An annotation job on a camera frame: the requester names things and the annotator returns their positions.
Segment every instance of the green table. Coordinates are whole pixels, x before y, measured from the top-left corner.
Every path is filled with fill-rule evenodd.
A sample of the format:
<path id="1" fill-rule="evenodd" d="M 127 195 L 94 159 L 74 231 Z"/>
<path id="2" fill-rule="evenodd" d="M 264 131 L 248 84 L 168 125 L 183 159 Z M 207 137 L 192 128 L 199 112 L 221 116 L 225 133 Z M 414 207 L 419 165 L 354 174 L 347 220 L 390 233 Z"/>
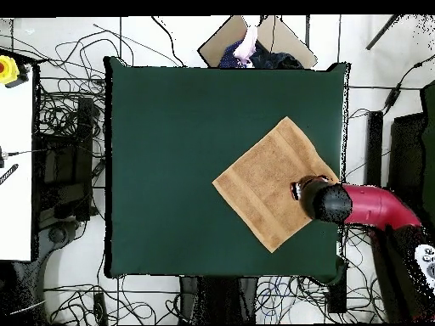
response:
<path id="1" fill-rule="evenodd" d="M 346 64 L 105 67 L 106 273 L 336 276 L 337 225 L 311 222 L 271 254 L 212 181 L 285 116 L 338 175 Z"/>

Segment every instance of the brown towel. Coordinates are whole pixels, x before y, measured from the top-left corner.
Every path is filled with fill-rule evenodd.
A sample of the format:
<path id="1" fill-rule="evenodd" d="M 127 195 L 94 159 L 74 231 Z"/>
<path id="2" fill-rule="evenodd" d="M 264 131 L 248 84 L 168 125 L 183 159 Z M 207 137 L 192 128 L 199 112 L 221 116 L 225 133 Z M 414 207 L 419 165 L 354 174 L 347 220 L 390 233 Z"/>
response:
<path id="1" fill-rule="evenodd" d="M 326 175 L 338 182 L 307 136 L 286 117 L 213 185 L 262 244 L 274 252 L 310 222 L 291 197 L 290 186 L 310 175 Z"/>

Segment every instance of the black cable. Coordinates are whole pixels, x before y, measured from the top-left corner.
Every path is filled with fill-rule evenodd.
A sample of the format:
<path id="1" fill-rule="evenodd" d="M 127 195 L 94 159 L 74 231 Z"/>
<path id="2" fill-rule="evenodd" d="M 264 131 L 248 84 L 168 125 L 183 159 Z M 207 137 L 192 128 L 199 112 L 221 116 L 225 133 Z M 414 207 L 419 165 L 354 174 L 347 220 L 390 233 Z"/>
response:
<path id="1" fill-rule="evenodd" d="M 382 154 L 381 157 L 382 157 L 382 156 L 385 156 L 385 155 L 387 155 L 387 154 L 390 154 L 390 153 L 391 153 L 391 150 L 388 150 L 386 153 Z M 346 177 L 348 177 L 348 176 L 349 176 L 350 174 L 352 174 L 354 171 L 357 171 L 358 169 L 360 169 L 361 167 L 363 167 L 365 164 L 367 164 L 367 161 L 366 161 L 364 164 L 362 164 L 362 165 L 356 167 L 355 169 L 351 170 L 350 172 L 348 172 L 348 173 L 346 174 Z"/>
<path id="2" fill-rule="evenodd" d="M 101 29 L 101 30 L 106 30 L 106 29 L 104 29 L 103 27 L 98 26 L 98 25 L 96 25 L 96 24 L 93 24 L 93 26 L 98 27 L 98 28 Z M 110 30 L 106 30 L 106 31 L 109 31 L 109 32 L 111 32 L 112 34 L 114 34 L 114 35 L 118 35 L 118 36 L 119 36 L 119 34 L 116 34 L 116 33 L 113 32 L 113 31 L 110 31 Z M 159 55 L 161 55 L 161 56 L 163 56 L 164 58 L 166 58 L 166 59 L 172 61 L 176 66 L 178 66 L 178 64 L 177 64 L 174 60 L 172 60 L 171 58 L 169 58 L 169 57 L 166 56 L 165 54 L 160 53 L 160 52 L 158 52 L 157 50 L 154 50 L 153 48 L 150 48 L 150 47 L 148 47 L 148 46 L 146 46 L 146 45 L 144 45 L 144 44 L 142 44 L 142 43 L 140 43 L 140 42 L 137 42 L 136 40 L 133 40 L 133 39 L 131 39 L 130 37 L 126 37 L 125 35 L 122 35 L 122 37 L 123 37 L 124 39 L 127 39 L 127 40 L 130 41 L 130 42 L 133 42 L 133 43 L 135 43 L 135 44 L 137 44 L 137 45 L 143 47 L 143 48 L 147 48 L 147 49 L 153 51 L 154 53 L 158 53 Z"/>
<path id="3" fill-rule="evenodd" d="M 337 44 L 337 52 L 336 52 L 336 62 L 340 62 L 340 42 L 342 38 L 342 15 L 338 18 L 338 44 Z"/>
<path id="4" fill-rule="evenodd" d="M 270 47 L 270 53 L 272 53 L 272 49 L 274 48 L 274 41 L 275 41 L 275 25 L 276 25 L 276 15 L 274 15 L 274 29 L 272 30 L 272 46 Z"/>
<path id="5" fill-rule="evenodd" d="M 156 19 L 155 19 L 155 17 L 154 16 L 151 16 L 151 19 L 159 26 L 159 27 L 161 27 L 162 29 L 163 29 L 163 31 L 169 36 L 169 40 L 171 40 L 171 48 L 172 48 L 172 55 L 173 55 L 173 57 L 175 58 L 175 59 L 177 59 L 179 62 L 180 62 L 180 64 L 182 65 L 182 66 L 185 66 L 184 65 L 184 63 L 183 63 L 183 61 L 181 61 L 178 57 L 177 57 L 177 55 L 175 54 L 175 52 L 174 52 L 174 50 L 173 50 L 173 40 L 172 40 L 172 37 L 171 37 L 171 34 L 169 33 L 169 31 L 159 22 L 159 21 L 157 21 Z"/>

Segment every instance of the wire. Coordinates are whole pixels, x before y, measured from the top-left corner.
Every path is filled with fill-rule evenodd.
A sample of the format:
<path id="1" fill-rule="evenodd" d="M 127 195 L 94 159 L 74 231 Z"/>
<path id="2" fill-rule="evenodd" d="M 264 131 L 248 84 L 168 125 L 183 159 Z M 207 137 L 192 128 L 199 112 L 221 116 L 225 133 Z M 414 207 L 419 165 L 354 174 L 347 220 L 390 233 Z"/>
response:
<path id="1" fill-rule="evenodd" d="M 42 305 L 43 303 L 45 303 L 45 301 L 46 301 L 46 300 L 44 300 L 44 301 L 40 301 L 40 302 L 38 302 L 38 303 L 35 304 L 35 305 L 28 306 L 28 307 L 26 307 L 26 308 L 24 308 L 24 309 L 21 309 L 21 310 L 17 310 L 16 312 L 11 312 L 9 315 L 14 315 L 14 314 L 17 314 L 17 313 L 19 313 L 19 312 L 26 312 L 27 310 L 30 310 L 30 309 L 33 309 L 34 307 L 37 307 L 37 306 Z"/>
<path id="2" fill-rule="evenodd" d="M 93 26 L 98 27 L 98 28 L 101 29 L 101 30 L 106 30 L 106 29 L 104 29 L 103 27 L 98 26 L 98 25 L 96 25 L 96 24 L 93 24 Z M 106 31 L 111 32 L 112 34 L 119 36 L 119 34 L 117 34 L 116 32 L 113 32 L 113 31 L 110 31 L 110 30 L 106 30 Z M 126 37 L 125 35 L 122 35 L 122 38 L 127 39 L 127 40 L 130 41 L 130 42 L 134 42 L 135 44 L 138 44 L 139 46 L 141 46 L 141 47 L 143 47 L 143 48 L 147 48 L 147 49 L 153 51 L 154 53 L 158 53 L 159 55 L 163 56 L 164 58 L 166 58 L 166 59 L 168 59 L 168 60 L 171 60 L 171 61 L 172 61 L 176 66 L 178 66 L 178 64 L 177 64 L 173 59 L 169 58 L 169 57 L 166 56 L 165 54 L 163 54 L 163 53 L 159 53 L 157 50 L 154 50 L 153 48 L 150 48 L 150 47 L 148 47 L 148 46 L 146 46 L 146 45 L 144 45 L 144 44 L 142 44 L 142 43 L 140 43 L 140 42 L 137 42 L 136 40 L 133 40 L 133 39 L 131 39 L 130 37 Z"/>
<path id="3" fill-rule="evenodd" d="M 169 33 L 169 31 L 167 30 L 167 29 L 165 29 L 165 27 L 159 22 L 159 21 L 157 21 L 156 19 L 155 19 L 155 17 L 154 16 L 151 16 L 151 19 L 159 26 L 159 27 L 161 27 L 162 29 L 163 29 L 163 31 L 169 36 L 169 40 L 171 40 L 171 48 L 172 48 L 172 55 L 173 55 L 173 57 L 175 58 L 175 59 L 177 59 L 179 62 L 180 62 L 180 64 L 182 65 L 182 66 L 185 66 L 184 65 L 184 63 L 183 63 L 183 61 L 181 61 L 178 57 L 177 57 L 177 55 L 175 54 L 175 52 L 173 51 L 173 40 L 172 40 L 172 37 L 171 37 L 171 34 Z"/>
<path id="4" fill-rule="evenodd" d="M 274 15 L 274 29 L 272 30 L 272 46 L 270 47 L 270 53 L 272 53 L 272 49 L 274 48 L 274 41 L 275 41 L 275 25 L 276 25 L 276 15 Z"/>
<path id="5" fill-rule="evenodd" d="M 385 155 L 387 155 L 387 154 L 390 154 L 391 153 L 391 150 L 388 150 L 386 153 L 384 153 L 384 154 L 382 154 L 381 155 L 381 157 L 382 156 L 385 156 Z M 355 167 L 353 170 L 351 170 L 350 172 L 348 172 L 347 174 L 346 174 L 346 177 L 348 177 L 350 174 L 352 174 L 354 171 L 357 171 L 358 169 L 360 169 L 361 167 L 363 167 L 365 164 L 367 164 L 367 161 L 364 163 L 364 164 L 362 164 L 362 165 L 360 165 L 360 166 L 358 166 L 358 167 Z"/>

